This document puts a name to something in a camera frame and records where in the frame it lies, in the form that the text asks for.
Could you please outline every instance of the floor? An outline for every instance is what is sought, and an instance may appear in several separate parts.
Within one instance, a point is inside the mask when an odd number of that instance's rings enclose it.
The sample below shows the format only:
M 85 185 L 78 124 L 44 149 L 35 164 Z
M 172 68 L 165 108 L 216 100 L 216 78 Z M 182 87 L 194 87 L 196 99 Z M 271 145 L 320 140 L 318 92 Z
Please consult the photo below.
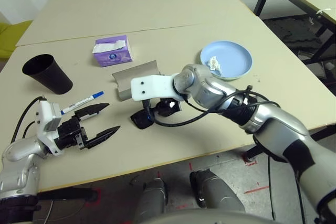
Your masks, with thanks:
M 336 134 L 319 142 L 336 152 Z M 198 157 L 171 165 L 84 184 L 100 190 L 100 199 L 94 204 L 83 200 L 54 202 L 48 223 L 132 223 L 133 214 L 142 193 L 143 183 L 161 177 L 169 189 L 166 212 L 197 208 L 190 184 L 192 170 L 210 168 L 222 178 L 244 204 L 248 213 L 271 218 L 267 156 L 261 154 L 251 163 L 245 163 L 241 154 L 245 148 Z M 271 187 L 276 220 L 283 224 L 302 223 L 299 198 L 293 172 L 288 164 L 271 160 Z M 40 201 L 42 209 L 35 214 L 34 223 L 43 223 L 50 201 Z M 303 195 L 305 216 L 313 224 L 317 214 Z

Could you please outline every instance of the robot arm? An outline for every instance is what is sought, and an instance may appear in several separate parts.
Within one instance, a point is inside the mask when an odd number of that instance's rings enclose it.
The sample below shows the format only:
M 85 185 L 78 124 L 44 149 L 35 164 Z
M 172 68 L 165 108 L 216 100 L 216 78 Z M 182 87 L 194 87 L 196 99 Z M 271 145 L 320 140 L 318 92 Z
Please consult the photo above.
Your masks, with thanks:
M 256 144 L 277 161 L 288 162 L 309 201 L 322 220 L 336 216 L 336 156 L 317 144 L 306 127 L 293 115 L 267 102 L 262 95 L 251 96 L 248 88 L 238 92 L 215 78 L 204 65 L 187 65 L 181 73 L 135 78 L 131 82 L 136 101 L 151 98 L 186 100 L 191 96 L 204 108 L 231 119 Z
M 50 155 L 58 156 L 65 148 L 92 148 L 113 135 L 120 126 L 107 129 L 91 140 L 79 121 L 99 113 L 108 103 L 85 107 L 59 126 L 58 104 L 39 101 L 36 113 L 37 134 L 10 144 L 2 154 L 0 172 L 0 223 L 29 222 L 39 210 L 37 192 L 39 163 Z

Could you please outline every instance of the plastic cup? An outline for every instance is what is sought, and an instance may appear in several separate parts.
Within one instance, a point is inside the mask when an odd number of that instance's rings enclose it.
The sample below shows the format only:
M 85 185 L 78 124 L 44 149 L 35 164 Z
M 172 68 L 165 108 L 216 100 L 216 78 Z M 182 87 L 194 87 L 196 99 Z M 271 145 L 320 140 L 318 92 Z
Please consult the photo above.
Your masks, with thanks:
M 72 81 L 57 65 L 52 55 L 38 55 L 27 61 L 22 73 L 32 77 L 55 94 L 64 94 L 72 88 Z

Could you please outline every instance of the gray metal piece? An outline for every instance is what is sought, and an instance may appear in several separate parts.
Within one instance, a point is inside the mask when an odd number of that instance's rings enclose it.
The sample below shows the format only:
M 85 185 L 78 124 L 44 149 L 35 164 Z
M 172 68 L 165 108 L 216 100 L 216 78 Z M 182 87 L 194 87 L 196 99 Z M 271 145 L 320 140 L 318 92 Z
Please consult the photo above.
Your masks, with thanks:
M 223 212 L 219 209 L 192 209 L 162 215 L 143 224 L 276 224 L 273 220 L 241 213 Z
M 131 80 L 136 77 L 160 74 L 156 60 L 113 73 L 113 77 L 118 85 L 118 94 L 121 101 L 132 98 Z
M 134 224 L 159 216 L 165 212 L 166 193 L 164 182 L 155 178 L 149 182 L 135 211 Z

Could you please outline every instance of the purple tissue box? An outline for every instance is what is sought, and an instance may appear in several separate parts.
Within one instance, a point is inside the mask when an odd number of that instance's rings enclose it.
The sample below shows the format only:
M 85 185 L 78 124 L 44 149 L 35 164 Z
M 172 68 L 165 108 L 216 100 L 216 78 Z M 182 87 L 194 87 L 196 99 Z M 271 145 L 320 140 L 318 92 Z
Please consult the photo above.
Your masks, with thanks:
M 95 59 L 97 60 L 97 62 L 99 63 L 101 67 L 106 67 L 109 65 L 115 65 L 115 64 L 132 61 L 132 57 L 131 57 L 131 53 L 129 49 L 129 43 L 128 43 L 128 39 L 126 35 L 104 38 L 104 39 L 97 39 L 96 44 L 115 43 L 118 40 L 124 40 L 126 42 L 126 46 L 112 50 L 112 51 L 96 52 L 93 54 L 95 56 Z

